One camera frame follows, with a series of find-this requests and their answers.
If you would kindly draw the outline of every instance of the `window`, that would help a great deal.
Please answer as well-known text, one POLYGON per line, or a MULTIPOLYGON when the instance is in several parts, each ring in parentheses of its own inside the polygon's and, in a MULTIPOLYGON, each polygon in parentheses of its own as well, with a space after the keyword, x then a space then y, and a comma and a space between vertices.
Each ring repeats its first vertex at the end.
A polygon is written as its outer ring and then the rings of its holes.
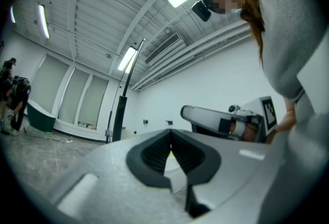
POLYGON ((58 119, 74 124, 81 94, 88 77, 88 73, 74 69, 64 93, 58 119))
POLYGON ((47 112, 52 112, 57 91, 68 65, 47 56, 32 82, 30 98, 47 112))
POLYGON ((79 126, 97 129, 99 110, 103 101, 108 81, 93 76, 87 89, 79 115, 79 126))

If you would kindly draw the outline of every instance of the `gray sweater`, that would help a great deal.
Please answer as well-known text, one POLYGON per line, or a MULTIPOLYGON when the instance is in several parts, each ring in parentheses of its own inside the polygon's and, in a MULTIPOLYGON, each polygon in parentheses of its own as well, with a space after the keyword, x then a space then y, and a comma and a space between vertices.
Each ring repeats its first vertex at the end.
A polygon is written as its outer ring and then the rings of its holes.
POLYGON ((260 0, 263 65, 271 86, 296 104, 297 121, 314 113, 297 74, 319 45, 327 25, 316 0, 260 0))

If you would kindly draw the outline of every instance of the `ceiling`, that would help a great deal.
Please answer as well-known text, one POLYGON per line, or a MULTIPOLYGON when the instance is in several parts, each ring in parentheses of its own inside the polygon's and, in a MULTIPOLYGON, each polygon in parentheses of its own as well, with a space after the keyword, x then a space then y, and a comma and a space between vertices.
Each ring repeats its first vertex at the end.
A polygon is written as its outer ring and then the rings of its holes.
POLYGON ((238 13, 213 14, 203 22, 191 11, 196 1, 173 8, 168 0, 16 0, 14 29, 116 79, 122 76, 117 68, 128 48, 145 38, 131 79, 134 89, 144 89, 250 35, 238 13), (42 32, 38 4, 45 6, 49 39, 42 32), (181 53, 150 70, 147 56, 176 32, 184 41, 181 53))

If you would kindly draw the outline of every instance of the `concrete floor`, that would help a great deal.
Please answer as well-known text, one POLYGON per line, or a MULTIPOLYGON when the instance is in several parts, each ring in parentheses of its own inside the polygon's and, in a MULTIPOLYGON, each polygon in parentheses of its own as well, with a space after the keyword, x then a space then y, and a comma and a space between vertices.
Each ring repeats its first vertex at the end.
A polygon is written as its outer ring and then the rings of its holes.
POLYGON ((103 145, 56 132, 48 135, 31 127, 27 120, 24 120, 19 136, 0 134, 0 140, 3 152, 17 178, 41 195, 45 194, 50 183, 70 165, 103 145), (26 128, 27 134, 24 133, 23 127, 26 128))

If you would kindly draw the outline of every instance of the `black stand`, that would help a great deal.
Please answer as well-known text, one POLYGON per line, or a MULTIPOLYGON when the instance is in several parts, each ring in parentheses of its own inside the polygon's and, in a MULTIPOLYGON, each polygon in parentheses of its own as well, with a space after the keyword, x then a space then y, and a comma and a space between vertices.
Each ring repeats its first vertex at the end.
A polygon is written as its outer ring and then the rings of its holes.
POLYGON ((132 73, 133 73, 133 70, 134 70, 134 67, 135 67, 135 64, 136 64, 136 61, 138 59, 138 55, 142 49, 142 46, 144 44, 144 41, 145 39, 142 40, 142 42, 139 44, 138 46, 138 49, 137 49, 137 55, 133 61, 133 64, 132 64, 132 68, 129 72, 129 75, 128 75, 128 78, 127 78, 127 81, 125 83, 125 87, 124 87, 124 90, 123 90, 123 94, 122 96, 120 96, 119 98, 119 103, 118 103, 118 108, 117 108, 117 113, 115 115, 115 121, 114 121, 114 126, 113 126, 113 137, 112 137, 112 142, 115 142, 115 141, 120 141, 121 140, 121 131, 122 131, 122 123, 123 123, 123 117, 124 117, 124 111, 125 111, 125 106, 126 106, 126 103, 127 103, 127 97, 125 96, 126 93, 127 93, 127 90, 128 90, 128 86, 129 86, 129 81, 132 77, 132 73))

